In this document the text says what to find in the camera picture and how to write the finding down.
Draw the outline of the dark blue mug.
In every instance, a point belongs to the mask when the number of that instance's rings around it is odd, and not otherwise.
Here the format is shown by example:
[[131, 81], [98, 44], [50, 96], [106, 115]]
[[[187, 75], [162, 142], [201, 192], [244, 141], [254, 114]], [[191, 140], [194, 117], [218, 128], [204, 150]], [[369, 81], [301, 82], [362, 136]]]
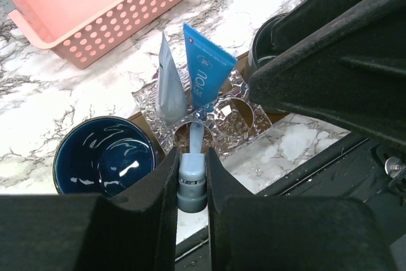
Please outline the dark blue mug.
[[74, 127], [53, 161], [59, 194], [113, 197], [151, 173], [161, 162], [157, 147], [135, 123], [101, 116]]

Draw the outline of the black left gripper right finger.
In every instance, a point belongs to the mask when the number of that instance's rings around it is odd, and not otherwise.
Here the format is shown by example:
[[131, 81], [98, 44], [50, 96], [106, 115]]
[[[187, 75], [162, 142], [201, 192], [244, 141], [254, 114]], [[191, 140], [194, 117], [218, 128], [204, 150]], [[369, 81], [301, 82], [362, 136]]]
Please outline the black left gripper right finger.
[[392, 270], [367, 205], [352, 198], [254, 195], [206, 155], [213, 270]]

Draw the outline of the light blue toothbrush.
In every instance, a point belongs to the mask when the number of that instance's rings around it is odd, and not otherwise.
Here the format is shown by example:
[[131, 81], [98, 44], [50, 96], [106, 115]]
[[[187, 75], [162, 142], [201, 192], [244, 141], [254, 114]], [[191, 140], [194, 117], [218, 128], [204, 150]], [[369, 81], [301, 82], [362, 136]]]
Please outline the light blue toothbrush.
[[178, 173], [177, 204], [186, 213], [198, 213], [207, 205], [206, 157], [202, 153], [204, 127], [193, 122], [189, 133], [190, 151], [182, 154]]

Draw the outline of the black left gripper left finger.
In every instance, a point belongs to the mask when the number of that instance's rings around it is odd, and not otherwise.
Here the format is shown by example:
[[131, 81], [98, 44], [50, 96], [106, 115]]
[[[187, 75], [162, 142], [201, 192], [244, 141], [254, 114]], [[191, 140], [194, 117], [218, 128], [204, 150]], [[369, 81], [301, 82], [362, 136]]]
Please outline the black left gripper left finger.
[[4, 195], [2, 270], [173, 270], [180, 154], [119, 195]]

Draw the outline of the dark green mug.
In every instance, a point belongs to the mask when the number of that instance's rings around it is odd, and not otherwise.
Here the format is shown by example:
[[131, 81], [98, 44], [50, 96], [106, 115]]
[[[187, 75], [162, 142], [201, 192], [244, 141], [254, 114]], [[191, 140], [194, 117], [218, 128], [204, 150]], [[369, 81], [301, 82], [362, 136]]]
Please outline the dark green mug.
[[272, 61], [278, 53], [274, 50], [272, 44], [273, 26], [287, 16], [287, 13], [281, 13], [267, 20], [257, 31], [249, 50], [246, 67], [244, 68], [244, 79], [246, 81], [260, 68]]

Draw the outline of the blue toothpaste tube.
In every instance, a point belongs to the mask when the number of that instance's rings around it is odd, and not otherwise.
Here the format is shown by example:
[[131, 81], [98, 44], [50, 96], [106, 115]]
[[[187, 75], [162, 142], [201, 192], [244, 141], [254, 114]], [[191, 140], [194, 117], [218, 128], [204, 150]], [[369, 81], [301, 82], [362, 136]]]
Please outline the blue toothpaste tube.
[[237, 59], [189, 24], [183, 24], [190, 94], [195, 110], [215, 101]]

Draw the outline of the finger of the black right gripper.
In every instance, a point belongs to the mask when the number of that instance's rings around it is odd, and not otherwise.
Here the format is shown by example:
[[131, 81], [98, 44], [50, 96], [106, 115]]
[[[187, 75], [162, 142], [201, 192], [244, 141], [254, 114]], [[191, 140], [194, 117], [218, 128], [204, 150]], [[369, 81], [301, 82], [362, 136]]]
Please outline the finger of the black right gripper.
[[405, 0], [305, 0], [271, 45], [252, 102], [405, 148]]

